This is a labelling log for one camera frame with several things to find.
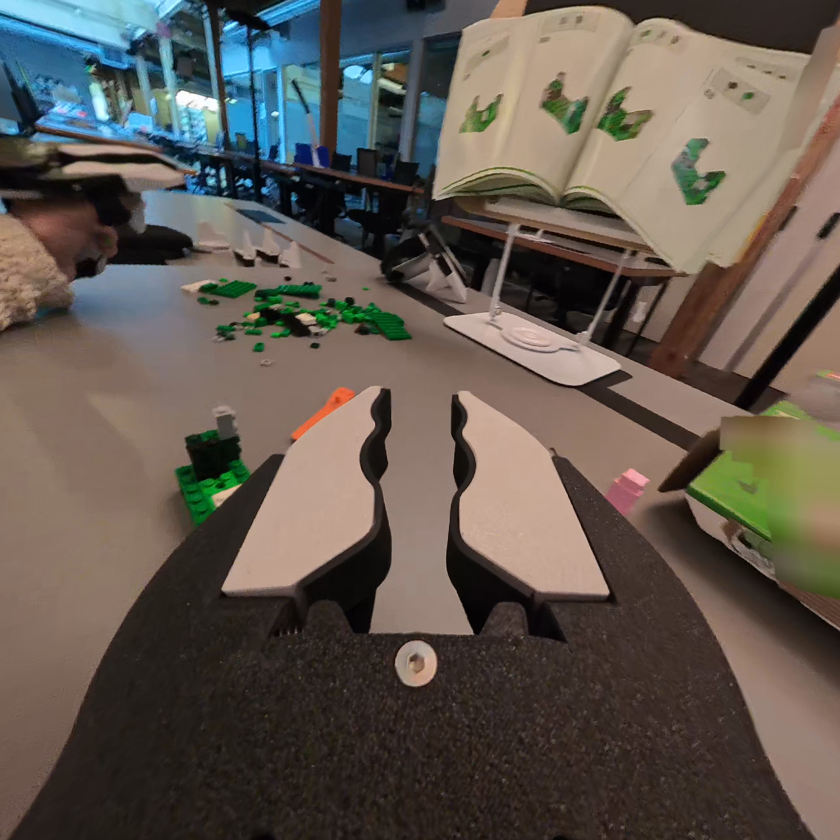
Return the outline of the long wooden table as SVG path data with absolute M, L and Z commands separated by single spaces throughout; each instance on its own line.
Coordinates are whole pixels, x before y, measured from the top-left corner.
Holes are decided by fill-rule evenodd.
M 402 183 L 387 181 L 378 177 L 358 175 L 352 172 L 318 167 L 313 164 L 280 164 L 268 160 L 264 161 L 252 155 L 233 151 L 211 150 L 206 154 L 213 156 L 220 161 L 236 165 L 258 165 L 261 172 L 267 172 L 271 175 L 284 175 L 287 177 L 311 175 L 322 179 L 333 179 L 342 183 L 352 183 L 357 186 L 370 187 L 376 191 L 387 190 L 414 196 L 421 196 L 425 194 L 424 185 L 405 185 Z

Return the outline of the person's left forearm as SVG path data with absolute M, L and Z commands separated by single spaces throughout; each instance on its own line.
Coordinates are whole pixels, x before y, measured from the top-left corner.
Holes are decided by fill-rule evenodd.
M 1 215 L 1 331 L 67 310 L 74 301 L 70 280 L 34 233 Z

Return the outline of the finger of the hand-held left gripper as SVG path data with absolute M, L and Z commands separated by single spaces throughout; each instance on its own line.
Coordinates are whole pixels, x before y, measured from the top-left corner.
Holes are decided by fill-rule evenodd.
M 58 151 L 74 161 L 165 162 L 165 155 L 125 143 L 58 143 Z
M 120 179 L 129 193 L 171 190 L 186 183 L 179 168 L 161 161 L 74 161 L 62 168 L 62 176 L 75 182 L 113 176 Z

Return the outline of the black light stand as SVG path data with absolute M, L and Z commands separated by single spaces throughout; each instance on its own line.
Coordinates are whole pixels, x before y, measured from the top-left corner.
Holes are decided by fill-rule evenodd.
M 268 24 L 256 14 L 255 2 L 226 2 L 223 69 L 228 86 L 227 110 L 236 151 L 248 157 L 255 201 L 265 204 L 272 152 L 270 119 L 270 45 Z

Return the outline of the white book stand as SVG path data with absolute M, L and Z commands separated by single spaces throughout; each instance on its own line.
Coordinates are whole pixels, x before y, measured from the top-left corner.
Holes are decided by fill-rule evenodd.
M 580 387 L 619 371 L 622 366 L 618 361 L 591 346 L 595 328 L 602 320 L 617 282 L 620 279 L 635 280 L 621 275 L 627 257 L 634 251 L 641 252 L 671 268 L 664 257 L 619 217 L 512 197 L 463 197 L 458 199 L 458 204 L 474 216 L 506 225 L 507 240 L 502 243 L 500 265 L 488 309 L 446 317 L 444 325 L 556 385 Z M 558 332 L 502 310 L 501 288 L 514 248 L 513 240 L 519 233 L 545 239 L 553 236 L 577 238 L 584 242 L 624 249 L 618 267 L 614 271 L 606 270 L 611 273 L 611 281 L 586 331 L 565 338 Z

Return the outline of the black stand pole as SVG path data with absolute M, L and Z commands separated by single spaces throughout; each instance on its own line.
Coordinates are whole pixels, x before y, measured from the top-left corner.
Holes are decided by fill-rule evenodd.
M 798 349 L 811 336 L 839 299 L 839 267 L 836 267 L 820 290 L 809 301 L 798 318 L 789 327 L 780 342 L 762 362 L 755 375 L 749 379 L 734 405 L 750 410 L 771 387 L 775 377 L 791 361 Z

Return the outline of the green cardboard box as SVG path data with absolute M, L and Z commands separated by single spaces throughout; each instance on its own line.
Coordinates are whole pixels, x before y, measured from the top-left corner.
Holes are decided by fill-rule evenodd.
M 838 372 L 819 371 L 758 415 L 724 417 L 658 488 L 836 630 L 838 410 Z

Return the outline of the black and white tool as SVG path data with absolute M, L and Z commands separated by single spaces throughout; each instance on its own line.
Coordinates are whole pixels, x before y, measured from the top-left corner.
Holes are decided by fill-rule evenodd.
M 466 272 L 434 222 L 426 222 L 390 248 L 380 268 L 393 285 L 419 278 L 426 283 L 426 293 L 438 300 L 468 301 Z

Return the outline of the person's left hand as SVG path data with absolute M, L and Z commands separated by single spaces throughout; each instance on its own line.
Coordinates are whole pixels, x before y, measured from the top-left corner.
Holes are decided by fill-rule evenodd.
M 118 251 L 117 231 L 103 224 L 85 199 L 39 204 L 26 225 L 68 281 L 77 278 L 79 264 L 108 263 Z

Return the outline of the pink lego piece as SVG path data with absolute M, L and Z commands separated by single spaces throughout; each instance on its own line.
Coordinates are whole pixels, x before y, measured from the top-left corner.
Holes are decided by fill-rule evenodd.
M 649 478 L 636 469 L 627 469 L 610 485 L 605 499 L 627 518 L 644 494 L 648 483 Z

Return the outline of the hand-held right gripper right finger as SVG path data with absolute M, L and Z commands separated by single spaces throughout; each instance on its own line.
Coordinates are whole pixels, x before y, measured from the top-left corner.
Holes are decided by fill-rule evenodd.
M 556 457 L 530 432 L 468 391 L 451 402 L 456 484 L 446 568 L 469 625 L 501 603 L 527 629 L 551 632 L 550 606 L 603 603 L 611 590 Z

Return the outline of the black cloth bundle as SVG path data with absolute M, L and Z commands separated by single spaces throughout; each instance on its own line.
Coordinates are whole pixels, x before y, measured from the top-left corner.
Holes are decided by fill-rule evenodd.
M 193 240 L 170 227 L 148 224 L 142 232 L 129 226 L 117 227 L 118 249 L 111 265 L 165 266 L 193 252 Z

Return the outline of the green lego build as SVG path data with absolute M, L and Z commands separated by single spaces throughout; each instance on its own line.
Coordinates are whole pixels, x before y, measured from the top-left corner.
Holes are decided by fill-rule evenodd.
M 235 410 L 213 409 L 215 428 L 185 437 L 189 463 L 175 469 L 175 478 L 194 527 L 219 509 L 250 478 L 242 460 Z

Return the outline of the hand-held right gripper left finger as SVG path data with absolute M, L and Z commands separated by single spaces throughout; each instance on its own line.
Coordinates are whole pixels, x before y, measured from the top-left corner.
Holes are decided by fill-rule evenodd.
M 381 479 L 392 393 L 371 386 L 319 419 L 283 456 L 233 561 L 227 597 L 280 597 L 300 620 L 336 602 L 369 632 L 392 561 Z

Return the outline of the orange brick separator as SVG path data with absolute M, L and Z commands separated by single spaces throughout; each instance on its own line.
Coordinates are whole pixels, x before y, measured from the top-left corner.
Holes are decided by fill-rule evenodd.
M 299 425 L 291 434 L 290 441 L 297 442 L 310 428 L 317 425 L 323 418 L 341 408 L 343 405 L 354 399 L 355 392 L 347 387 L 337 388 L 331 393 L 327 401 L 306 421 Z

